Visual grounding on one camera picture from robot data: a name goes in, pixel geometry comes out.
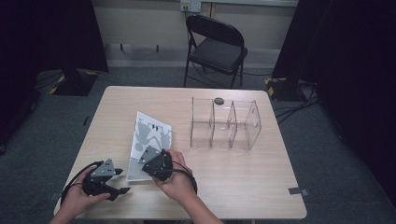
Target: chair backrest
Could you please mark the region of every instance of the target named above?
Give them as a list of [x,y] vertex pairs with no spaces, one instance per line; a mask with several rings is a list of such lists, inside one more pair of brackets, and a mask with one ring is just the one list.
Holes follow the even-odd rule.
[[189,16],[186,20],[187,29],[198,35],[203,35],[227,44],[244,47],[245,41],[239,31],[230,24],[217,21],[201,15]]

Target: person's left hand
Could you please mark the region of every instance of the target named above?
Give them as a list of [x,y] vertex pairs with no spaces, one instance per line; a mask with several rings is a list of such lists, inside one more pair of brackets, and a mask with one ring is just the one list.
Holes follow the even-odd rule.
[[92,166],[78,176],[74,185],[67,192],[61,208],[52,219],[51,223],[70,222],[76,216],[87,210],[91,205],[104,201],[110,197],[109,193],[89,196],[82,190],[82,182],[85,176],[95,168],[96,166]]

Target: hand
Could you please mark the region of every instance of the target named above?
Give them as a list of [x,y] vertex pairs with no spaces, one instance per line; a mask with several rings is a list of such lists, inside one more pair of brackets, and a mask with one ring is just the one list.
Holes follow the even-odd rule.
[[[188,169],[188,171],[192,174],[192,170],[187,167],[186,162],[184,162],[183,155],[175,150],[168,150],[171,154],[174,169],[185,170],[183,167],[178,165],[180,163],[184,167]],[[171,199],[177,201],[178,203],[183,203],[188,200],[191,196],[196,196],[195,191],[192,187],[190,179],[178,172],[173,172],[171,177],[166,181],[161,181],[155,177],[153,177],[155,184]]]
[[73,220],[76,216],[83,213],[91,205],[99,203],[110,197],[109,193],[98,194],[90,197],[82,190],[82,182],[85,176],[96,166],[92,166],[85,170],[81,175],[78,176],[75,185],[73,185],[67,192],[64,198],[64,203],[61,209],[52,219],[51,223],[66,223]]

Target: chair seat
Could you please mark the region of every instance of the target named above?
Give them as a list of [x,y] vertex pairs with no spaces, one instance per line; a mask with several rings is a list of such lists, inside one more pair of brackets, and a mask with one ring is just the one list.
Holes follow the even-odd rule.
[[[244,48],[244,58],[248,49]],[[212,69],[220,69],[232,74],[241,64],[241,48],[224,42],[206,38],[190,56],[193,63],[205,64]]]

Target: electrical outlet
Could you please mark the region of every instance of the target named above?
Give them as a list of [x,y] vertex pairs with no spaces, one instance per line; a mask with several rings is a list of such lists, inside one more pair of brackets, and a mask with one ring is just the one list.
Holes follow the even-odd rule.
[[190,11],[191,1],[181,0],[180,1],[180,11]]
[[201,12],[201,2],[191,1],[190,12]]

